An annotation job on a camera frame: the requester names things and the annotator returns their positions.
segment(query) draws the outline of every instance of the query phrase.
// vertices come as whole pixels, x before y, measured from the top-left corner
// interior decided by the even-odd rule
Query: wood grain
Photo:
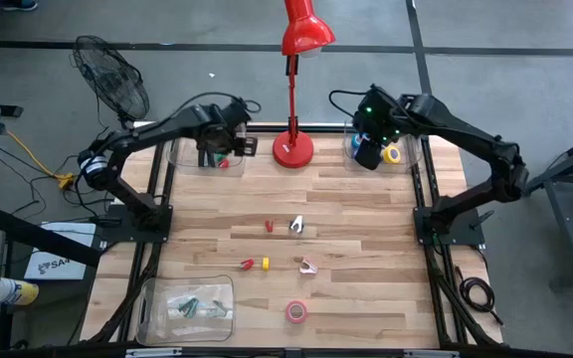
[[[437,347],[426,262],[415,242],[410,174],[355,170],[344,163],[340,136],[312,137],[315,156],[305,168],[279,167],[272,157],[273,137],[262,134],[257,156],[241,164],[242,176],[177,172],[172,231],[158,276],[223,273],[236,292],[234,334],[225,342],[195,344]],[[441,193],[465,190],[459,150],[439,138],[431,144]],[[148,150],[130,156],[123,178],[143,190],[152,155]],[[430,203],[428,192],[425,197]],[[300,235],[287,228],[296,215],[304,216]],[[265,220],[274,221],[272,233]],[[120,303],[132,255],[133,245],[120,244],[101,259],[82,339],[94,335]],[[262,257],[271,258],[267,272],[260,268]],[[302,257],[319,267],[317,275],[299,273]],[[453,248],[453,257],[465,275],[487,278],[477,253]],[[256,266],[239,271],[246,259],[256,260]],[[294,299],[308,308],[304,324],[285,319],[285,307]],[[444,310],[452,328],[452,310],[448,304]],[[491,316],[474,315],[500,340]]]

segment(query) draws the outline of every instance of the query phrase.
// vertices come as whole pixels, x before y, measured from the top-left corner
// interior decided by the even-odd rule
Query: yellow cable
[[[19,144],[25,151],[26,153],[28,153],[28,155],[30,155],[30,157],[32,158],[32,160],[39,165],[39,167],[41,168],[41,170],[43,170],[44,173],[46,173],[47,175],[50,175],[51,177],[57,179],[59,181],[59,187],[61,189],[66,189],[68,187],[70,187],[70,185],[72,185],[72,182],[75,179],[74,174],[72,173],[68,173],[68,174],[57,174],[57,173],[53,173],[52,171],[50,171],[48,168],[46,168],[45,165],[43,165],[39,159],[37,159],[37,157],[35,157],[35,154],[32,153],[32,151],[30,150],[30,148],[28,148],[28,146],[26,146],[26,144],[24,144],[21,139],[19,139],[18,136],[16,136],[13,132],[11,132],[10,130],[6,130],[6,133],[8,133],[8,135],[10,135],[11,138],[13,138],[17,144]]]

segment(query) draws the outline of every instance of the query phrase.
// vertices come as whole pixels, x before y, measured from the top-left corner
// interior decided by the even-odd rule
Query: pink tape roll
[[[291,301],[286,306],[286,319],[291,323],[302,323],[307,315],[306,306],[300,301]]]

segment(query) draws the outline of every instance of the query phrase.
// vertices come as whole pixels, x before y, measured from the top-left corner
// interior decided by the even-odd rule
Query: red desk lamp
[[[321,47],[335,41],[335,36],[321,19],[313,13],[311,0],[285,0],[288,27],[283,37],[283,55],[286,55],[288,76],[288,104],[290,117],[288,131],[274,141],[274,159],[287,168],[301,168],[313,157],[313,142],[308,135],[298,132],[295,115],[295,75],[298,55],[315,55]]]

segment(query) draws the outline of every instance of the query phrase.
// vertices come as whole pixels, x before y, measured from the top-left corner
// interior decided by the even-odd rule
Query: lamp shade
[[[294,56],[335,41],[325,22],[315,16],[311,0],[285,0],[288,27],[283,37],[283,55]]]

